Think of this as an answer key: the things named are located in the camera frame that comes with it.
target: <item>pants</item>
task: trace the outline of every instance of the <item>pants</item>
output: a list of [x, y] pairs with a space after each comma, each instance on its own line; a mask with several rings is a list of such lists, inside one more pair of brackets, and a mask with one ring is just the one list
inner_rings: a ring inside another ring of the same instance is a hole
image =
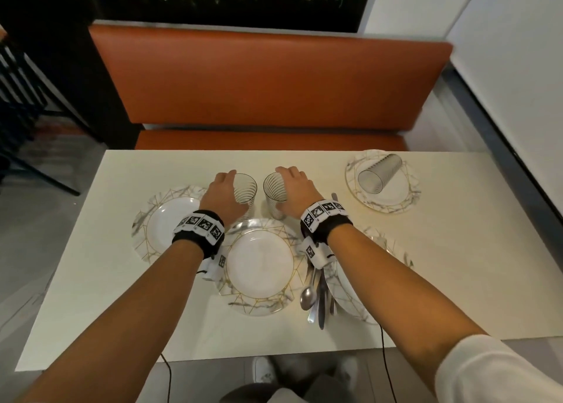
[[[267, 403], [276, 391], [283, 388], [274, 384], [247, 384], [231, 391], [220, 403]], [[308, 387], [296, 385], [291, 388], [307, 403], [355, 403], [354, 396], [336, 379], [321, 374]]]

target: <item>white shirt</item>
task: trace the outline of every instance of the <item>white shirt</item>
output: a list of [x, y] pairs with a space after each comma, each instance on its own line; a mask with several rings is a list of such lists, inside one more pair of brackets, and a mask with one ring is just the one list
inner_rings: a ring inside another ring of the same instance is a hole
[[[563, 402], [563, 385], [501, 341], [485, 335], [462, 339], [440, 364], [435, 381], [440, 403]], [[305, 400], [282, 388], [269, 403]]]

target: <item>wristband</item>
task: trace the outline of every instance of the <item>wristband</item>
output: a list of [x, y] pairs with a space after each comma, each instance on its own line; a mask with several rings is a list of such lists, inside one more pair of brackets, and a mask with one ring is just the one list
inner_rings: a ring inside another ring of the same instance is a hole
[[174, 229], [176, 240], [190, 240], [203, 251], [203, 259], [216, 255], [225, 239], [223, 221], [211, 210], [196, 210], [186, 216]]
[[304, 237], [311, 236], [313, 242], [327, 244], [330, 232], [342, 224], [352, 224], [348, 212], [333, 200], [313, 203], [301, 215], [301, 232]]

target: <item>black cable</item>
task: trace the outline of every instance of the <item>black cable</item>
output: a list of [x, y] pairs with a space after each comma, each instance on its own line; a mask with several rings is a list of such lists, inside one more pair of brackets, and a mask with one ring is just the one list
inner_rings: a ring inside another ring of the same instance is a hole
[[168, 397], [166, 397], [166, 403], [170, 403], [170, 388], [172, 388], [172, 368], [170, 367], [170, 365], [168, 364], [168, 362], [165, 359], [164, 354], [160, 353], [160, 357], [162, 357], [162, 359], [165, 361], [166, 365], [168, 366]]
[[384, 342], [384, 329], [379, 325], [381, 329], [381, 347], [384, 350], [384, 364], [385, 364], [385, 372], [387, 372], [387, 379], [389, 380], [389, 386], [391, 387], [391, 392], [393, 393], [393, 400], [397, 403], [397, 397], [395, 397], [395, 390], [393, 390], [393, 383], [391, 382], [391, 376], [389, 375], [389, 369], [387, 368], [387, 359], [385, 358], [385, 342]]

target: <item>white table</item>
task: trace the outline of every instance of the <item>white table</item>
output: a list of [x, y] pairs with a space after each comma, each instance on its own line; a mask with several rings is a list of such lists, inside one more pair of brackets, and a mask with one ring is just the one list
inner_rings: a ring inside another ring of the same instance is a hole
[[[140, 206], [163, 189], [207, 186], [236, 168], [258, 183], [278, 165], [306, 171], [320, 192], [336, 192], [352, 220], [394, 237], [414, 269], [491, 335], [563, 336], [563, 274], [487, 154], [399, 153], [418, 172], [422, 197], [386, 215], [353, 198], [344, 168], [354, 152], [106, 152], [16, 370], [46, 369], [142, 272], [130, 229]], [[228, 307], [213, 283], [196, 278], [165, 349], [170, 361], [377, 348], [380, 331], [338, 314], [324, 331], [298, 302], [266, 317]]]

